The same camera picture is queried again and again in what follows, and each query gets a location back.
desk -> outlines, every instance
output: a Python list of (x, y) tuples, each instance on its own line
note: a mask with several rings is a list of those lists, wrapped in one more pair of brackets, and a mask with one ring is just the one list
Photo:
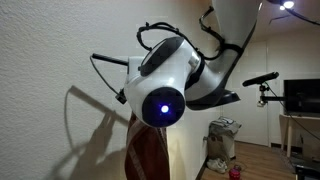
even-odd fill
[[(316, 118), (316, 117), (299, 117), (299, 116), (292, 116), (294, 119), (299, 120), (299, 119), (303, 119), (305, 120), (320, 120), (320, 118)], [(291, 145), (292, 145), (292, 125), (294, 123), (294, 120), (287, 115), (283, 115), (280, 114), (279, 115), (279, 119), (281, 120), (285, 120), (285, 126), (286, 126), (286, 130), (285, 130), (285, 134), (283, 136), (283, 138), (281, 139), (281, 149), (284, 150), (284, 143), (286, 141), (286, 139), (288, 138), (287, 141), (287, 157), (290, 157), (291, 155)]]

white wall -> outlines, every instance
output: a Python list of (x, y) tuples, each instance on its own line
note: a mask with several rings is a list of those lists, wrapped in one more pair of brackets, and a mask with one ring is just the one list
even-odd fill
[[(89, 62), (93, 52), (145, 55), (139, 26), (166, 21), (205, 52), (212, 41), (198, 18), (209, 1), (91, 0), (0, 2), (0, 178), (125, 179), (128, 104), (118, 103)], [(168, 33), (145, 35), (156, 43)], [(123, 86), (126, 68), (97, 62)], [(215, 109), (187, 110), (168, 129), (172, 179), (194, 179), (202, 137)]]
[[(277, 80), (269, 84), (278, 95), (283, 95), (284, 79), (320, 78), (320, 29), (308, 29), (271, 36), (267, 40), (267, 71), (279, 72)], [(284, 123), (279, 121), (282, 107), (278, 102), (268, 105), (269, 139), (281, 143)], [(299, 121), (306, 128), (320, 136), (320, 121)], [(295, 126), (293, 145), (301, 146), (300, 133), (305, 133)]]

wooden floor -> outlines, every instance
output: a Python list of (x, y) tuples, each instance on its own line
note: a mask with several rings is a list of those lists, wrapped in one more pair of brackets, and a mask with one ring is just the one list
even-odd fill
[[(241, 172), (242, 180), (296, 179), (280, 156), (269, 147), (236, 142), (235, 154), (237, 159), (231, 161), (228, 167), (232, 168), (235, 164), (241, 165), (244, 169)], [(225, 174), (219, 174), (206, 168), (201, 180), (227, 180), (229, 179), (228, 171), (229, 169)]]

